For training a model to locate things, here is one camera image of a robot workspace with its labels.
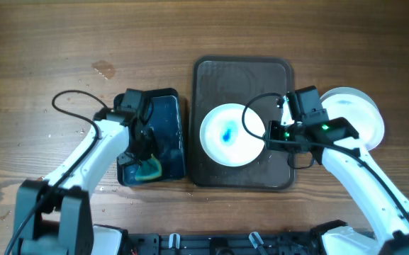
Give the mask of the green yellow sponge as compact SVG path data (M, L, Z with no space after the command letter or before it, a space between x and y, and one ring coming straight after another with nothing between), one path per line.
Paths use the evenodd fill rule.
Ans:
M160 161L151 154L150 158L141 161L135 172L136 181L152 181L162 176L162 165Z

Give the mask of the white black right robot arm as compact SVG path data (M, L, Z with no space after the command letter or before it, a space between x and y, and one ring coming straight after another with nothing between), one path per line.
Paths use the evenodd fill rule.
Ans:
M409 200L371 157L345 118L313 125L269 122L268 149L310 152L347 190L371 225L374 237L341 222L313 229L322 254L409 254Z

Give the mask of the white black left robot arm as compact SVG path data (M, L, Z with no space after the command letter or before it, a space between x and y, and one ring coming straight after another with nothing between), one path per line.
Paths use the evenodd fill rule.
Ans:
M42 181L18 188L13 236L6 254L130 254L126 230L95 225L90 198L119 156L159 168L152 129L136 113L102 108L68 158Z

